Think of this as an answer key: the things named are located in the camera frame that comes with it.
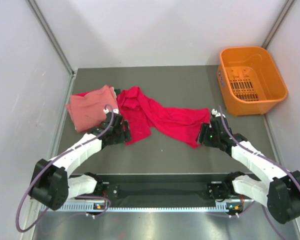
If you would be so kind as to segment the crimson red t shirt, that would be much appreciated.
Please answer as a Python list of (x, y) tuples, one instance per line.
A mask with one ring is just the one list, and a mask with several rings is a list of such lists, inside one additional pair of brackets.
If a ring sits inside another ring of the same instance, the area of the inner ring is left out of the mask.
[(197, 137), (202, 123), (210, 122), (207, 108), (190, 109), (164, 107), (147, 97), (138, 86), (123, 90), (117, 96), (119, 112), (128, 121), (131, 141), (134, 144), (151, 135), (151, 128), (162, 134), (197, 148)]

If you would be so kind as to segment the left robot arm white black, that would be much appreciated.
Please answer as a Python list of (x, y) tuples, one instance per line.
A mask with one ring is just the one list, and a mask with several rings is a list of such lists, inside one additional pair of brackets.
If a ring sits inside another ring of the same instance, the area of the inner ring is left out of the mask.
[(104, 197), (104, 184), (96, 174), (87, 172), (73, 177), (72, 173), (105, 147), (131, 139), (128, 121), (118, 113), (107, 113), (100, 126), (89, 130), (65, 152), (36, 163), (28, 195), (53, 211), (60, 209), (67, 200), (83, 195), (95, 199)]

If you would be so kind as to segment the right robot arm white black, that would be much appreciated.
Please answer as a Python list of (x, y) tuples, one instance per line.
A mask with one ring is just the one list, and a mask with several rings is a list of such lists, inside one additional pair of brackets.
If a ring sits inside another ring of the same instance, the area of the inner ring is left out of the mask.
[(256, 177), (237, 171), (222, 181), (225, 197), (244, 195), (266, 207), (280, 224), (300, 217), (300, 171), (291, 172), (264, 156), (243, 135), (233, 134), (224, 114), (212, 111), (209, 123), (203, 123), (197, 142), (217, 148), (246, 166)]

